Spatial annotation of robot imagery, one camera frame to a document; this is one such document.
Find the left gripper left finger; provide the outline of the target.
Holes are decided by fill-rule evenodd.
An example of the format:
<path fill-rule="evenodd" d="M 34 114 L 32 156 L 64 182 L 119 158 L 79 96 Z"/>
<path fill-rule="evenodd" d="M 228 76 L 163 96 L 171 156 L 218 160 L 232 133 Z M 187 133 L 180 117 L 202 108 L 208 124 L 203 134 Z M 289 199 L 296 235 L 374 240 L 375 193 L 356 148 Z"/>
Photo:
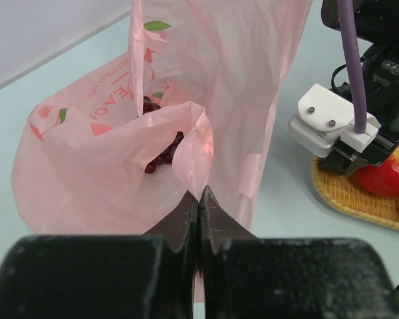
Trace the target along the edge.
<path fill-rule="evenodd" d="M 198 202 L 143 235 L 31 235 L 0 266 L 0 318 L 191 318 Z"/>

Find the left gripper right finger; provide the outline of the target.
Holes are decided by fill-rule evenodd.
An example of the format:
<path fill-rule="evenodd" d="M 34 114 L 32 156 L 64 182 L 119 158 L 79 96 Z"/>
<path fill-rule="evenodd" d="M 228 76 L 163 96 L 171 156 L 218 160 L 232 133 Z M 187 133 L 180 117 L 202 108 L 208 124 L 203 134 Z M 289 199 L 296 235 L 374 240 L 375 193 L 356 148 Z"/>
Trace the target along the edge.
<path fill-rule="evenodd" d="M 260 239 L 217 202 L 199 203 L 207 318 L 397 318 L 376 251 L 359 239 Z"/>

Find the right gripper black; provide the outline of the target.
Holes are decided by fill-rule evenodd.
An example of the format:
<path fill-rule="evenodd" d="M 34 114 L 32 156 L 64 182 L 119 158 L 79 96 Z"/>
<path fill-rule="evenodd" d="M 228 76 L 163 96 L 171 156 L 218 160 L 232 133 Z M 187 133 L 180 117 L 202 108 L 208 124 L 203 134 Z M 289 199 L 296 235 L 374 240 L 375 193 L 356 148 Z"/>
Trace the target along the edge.
<path fill-rule="evenodd" d="M 338 140 L 334 150 L 319 160 L 327 172 L 349 176 L 356 169 L 378 167 L 399 145 L 399 45 L 372 45 L 362 56 L 367 112 L 381 127 L 363 152 Z"/>

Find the red fake apple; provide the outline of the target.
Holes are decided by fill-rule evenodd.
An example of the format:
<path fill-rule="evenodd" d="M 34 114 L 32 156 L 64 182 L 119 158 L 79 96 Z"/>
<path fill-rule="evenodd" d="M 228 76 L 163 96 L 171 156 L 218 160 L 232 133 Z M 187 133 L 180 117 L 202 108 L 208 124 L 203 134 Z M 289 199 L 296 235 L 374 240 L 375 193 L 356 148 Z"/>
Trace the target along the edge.
<path fill-rule="evenodd" d="M 374 195 L 399 196 L 399 146 L 382 165 L 368 165 L 354 174 L 357 182 Z"/>

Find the woven bamboo tray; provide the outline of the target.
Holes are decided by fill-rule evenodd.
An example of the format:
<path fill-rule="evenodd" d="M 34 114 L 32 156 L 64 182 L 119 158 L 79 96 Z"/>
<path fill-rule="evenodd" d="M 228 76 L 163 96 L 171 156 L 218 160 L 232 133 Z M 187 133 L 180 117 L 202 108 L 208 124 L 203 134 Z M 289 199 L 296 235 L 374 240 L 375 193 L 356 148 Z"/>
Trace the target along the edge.
<path fill-rule="evenodd" d="M 315 189 L 337 211 L 399 230 L 399 196 L 370 193 L 357 182 L 354 173 L 343 177 L 325 172 L 323 161 L 317 157 L 313 158 L 311 173 Z"/>

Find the pink plastic bag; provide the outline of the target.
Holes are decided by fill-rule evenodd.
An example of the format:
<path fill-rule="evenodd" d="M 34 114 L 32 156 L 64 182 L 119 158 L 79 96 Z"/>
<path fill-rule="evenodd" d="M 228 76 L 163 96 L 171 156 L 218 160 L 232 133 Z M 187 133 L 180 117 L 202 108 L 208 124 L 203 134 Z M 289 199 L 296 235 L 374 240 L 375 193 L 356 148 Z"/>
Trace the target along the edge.
<path fill-rule="evenodd" d="M 128 51 L 36 105 L 11 186 L 40 234 L 140 234 L 209 186 L 250 228 L 310 1 L 135 1 Z"/>

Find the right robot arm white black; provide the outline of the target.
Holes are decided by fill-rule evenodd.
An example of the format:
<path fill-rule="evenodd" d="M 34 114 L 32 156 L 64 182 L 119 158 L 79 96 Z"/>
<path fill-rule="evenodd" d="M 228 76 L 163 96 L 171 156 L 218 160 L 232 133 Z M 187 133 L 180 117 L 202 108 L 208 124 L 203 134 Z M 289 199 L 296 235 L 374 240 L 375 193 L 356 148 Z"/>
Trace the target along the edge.
<path fill-rule="evenodd" d="M 352 4 L 356 34 L 372 44 L 360 60 L 367 111 L 381 127 L 363 152 L 338 140 L 320 160 L 321 169 L 344 176 L 366 165 L 382 165 L 399 145 L 399 1 Z"/>

